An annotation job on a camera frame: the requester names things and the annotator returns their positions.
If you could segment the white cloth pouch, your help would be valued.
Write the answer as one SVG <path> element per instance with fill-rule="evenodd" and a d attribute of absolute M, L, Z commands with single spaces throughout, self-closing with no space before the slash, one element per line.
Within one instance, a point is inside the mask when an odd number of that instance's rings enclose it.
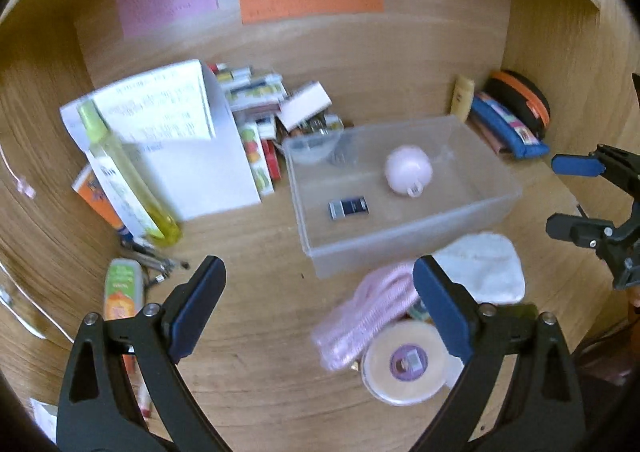
<path fill-rule="evenodd" d="M 495 232 L 464 235 L 433 254 L 449 279 L 465 287 L 477 304 L 521 302 L 526 283 L 510 239 Z"/>

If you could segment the cream slime tub purple label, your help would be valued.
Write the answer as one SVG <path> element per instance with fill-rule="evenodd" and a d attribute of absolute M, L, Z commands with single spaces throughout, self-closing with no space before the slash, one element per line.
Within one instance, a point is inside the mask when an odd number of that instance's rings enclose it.
<path fill-rule="evenodd" d="M 376 335 L 360 362 L 364 387 L 392 406 L 431 399 L 446 382 L 449 354 L 434 325 L 404 320 Z"/>

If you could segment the orange green glue bottle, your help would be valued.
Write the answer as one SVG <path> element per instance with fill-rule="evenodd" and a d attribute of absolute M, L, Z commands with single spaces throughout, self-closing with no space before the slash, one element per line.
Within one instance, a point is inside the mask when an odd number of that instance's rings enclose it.
<path fill-rule="evenodd" d="M 134 317 L 144 304 L 144 274 L 133 259 L 115 258 L 107 268 L 104 282 L 105 320 Z"/>

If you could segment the black orange zip case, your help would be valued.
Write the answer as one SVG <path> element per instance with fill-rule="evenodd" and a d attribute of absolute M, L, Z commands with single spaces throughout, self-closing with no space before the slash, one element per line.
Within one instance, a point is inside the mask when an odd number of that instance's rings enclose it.
<path fill-rule="evenodd" d="M 484 92 L 544 139 L 551 123 L 549 101 L 531 80 L 513 70 L 492 71 Z"/>

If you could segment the yellow spray bottle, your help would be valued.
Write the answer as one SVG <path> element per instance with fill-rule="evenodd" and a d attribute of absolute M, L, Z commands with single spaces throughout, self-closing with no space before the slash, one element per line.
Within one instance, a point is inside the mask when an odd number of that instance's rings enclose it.
<path fill-rule="evenodd" d="M 140 238 L 157 246 L 176 244 L 182 237 L 179 224 L 146 186 L 94 102 L 81 102 L 77 111 L 89 139 L 89 162 L 96 177 L 103 179 L 104 190 L 114 197 L 116 212 L 122 220 L 136 222 Z"/>

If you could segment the cream lotion tube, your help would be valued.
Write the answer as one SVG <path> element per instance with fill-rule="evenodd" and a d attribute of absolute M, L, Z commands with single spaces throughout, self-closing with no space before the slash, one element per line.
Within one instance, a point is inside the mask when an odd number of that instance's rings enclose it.
<path fill-rule="evenodd" d="M 475 93 L 475 83 L 462 74 L 454 79 L 449 112 L 461 123 L 469 119 Z"/>

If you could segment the pink round ball gadget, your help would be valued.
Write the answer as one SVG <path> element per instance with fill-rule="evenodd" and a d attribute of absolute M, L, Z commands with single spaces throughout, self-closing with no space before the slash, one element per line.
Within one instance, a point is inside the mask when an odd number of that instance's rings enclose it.
<path fill-rule="evenodd" d="M 433 166 L 421 148 L 400 146 L 386 157 L 384 174 L 391 191 L 414 199 L 431 183 Z"/>

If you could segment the clear plastic storage bin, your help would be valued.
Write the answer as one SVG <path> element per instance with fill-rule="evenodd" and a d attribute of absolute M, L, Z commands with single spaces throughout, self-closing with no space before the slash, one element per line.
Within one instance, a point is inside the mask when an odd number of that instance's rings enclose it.
<path fill-rule="evenodd" d="M 320 279 L 434 252 L 499 224 L 521 197 L 456 117 L 285 139 L 300 244 Z"/>

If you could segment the orange sunscreen tube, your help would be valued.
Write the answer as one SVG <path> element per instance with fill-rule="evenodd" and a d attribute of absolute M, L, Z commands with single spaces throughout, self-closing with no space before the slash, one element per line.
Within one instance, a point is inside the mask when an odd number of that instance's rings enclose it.
<path fill-rule="evenodd" d="M 130 232 L 116 214 L 111 202 L 103 191 L 92 167 L 87 164 L 76 177 L 72 185 L 81 197 L 107 224 L 123 238 L 130 237 Z"/>

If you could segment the small dark blue packet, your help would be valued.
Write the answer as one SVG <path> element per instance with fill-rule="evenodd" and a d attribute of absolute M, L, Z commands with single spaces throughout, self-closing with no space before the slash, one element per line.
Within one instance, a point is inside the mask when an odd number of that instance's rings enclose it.
<path fill-rule="evenodd" d="M 369 214 L 369 206 L 365 197 L 332 200 L 328 204 L 328 210 L 332 220 Z"/>

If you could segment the fruit pattern card box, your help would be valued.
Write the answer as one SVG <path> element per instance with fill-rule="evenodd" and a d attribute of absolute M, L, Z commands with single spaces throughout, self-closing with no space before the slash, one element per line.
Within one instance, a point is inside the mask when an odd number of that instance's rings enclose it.
<path fill-rule="evenodd" d="M 255 122 L 242 124 L 239 127 L 239 134 L 258 193 L 262 197 L 272 194 L 273 184 L 257 124 Z"/>

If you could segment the white folded paper stand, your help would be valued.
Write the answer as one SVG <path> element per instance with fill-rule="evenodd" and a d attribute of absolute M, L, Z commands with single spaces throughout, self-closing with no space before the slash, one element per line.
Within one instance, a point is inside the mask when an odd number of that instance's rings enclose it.
<path fill-rule="evenodd" d="M 201 60 L 132 75 L 61 107 L 66 131 L 82 151 L 89 138 L 78 108 L 86 100 L 176 220 L 260 202 L 228 100 Z"/>

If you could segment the glass bowl with trinkets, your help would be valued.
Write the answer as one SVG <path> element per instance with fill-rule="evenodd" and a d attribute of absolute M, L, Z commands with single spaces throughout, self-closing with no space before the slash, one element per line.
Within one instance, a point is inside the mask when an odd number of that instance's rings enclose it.
<path fill-rule="evenodd" d="M 291 131 L 288 153 L 294 163 L 340 166 L 348 160 L 348 137 L 343 121 L 335 114 L 318 114 Z"/>

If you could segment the small white cardboard box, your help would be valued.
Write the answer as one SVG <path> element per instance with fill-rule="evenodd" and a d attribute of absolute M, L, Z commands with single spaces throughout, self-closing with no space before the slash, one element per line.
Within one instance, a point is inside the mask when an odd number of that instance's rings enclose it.
<path fill-rule="evenodd" d="M 285 131 L 292 131 L 332 105 L 332 100 L 318 82 L 310 82 L 280 103 L 277 118 Z"/>

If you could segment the stack of books and cards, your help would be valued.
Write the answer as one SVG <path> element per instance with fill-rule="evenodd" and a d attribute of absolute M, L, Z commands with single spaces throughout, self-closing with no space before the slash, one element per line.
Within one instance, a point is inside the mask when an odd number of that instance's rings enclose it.
<path fill-rule="evenodd" d="M 255 70 L 251 66 L 229 67 L 211 64 L 217 82 L 226 95 L 236 122 L 254 122 L 262 139 L 276 140 L 276 116 L 281 104 L 288 99 L 282 75 L 269 70 Z"/>

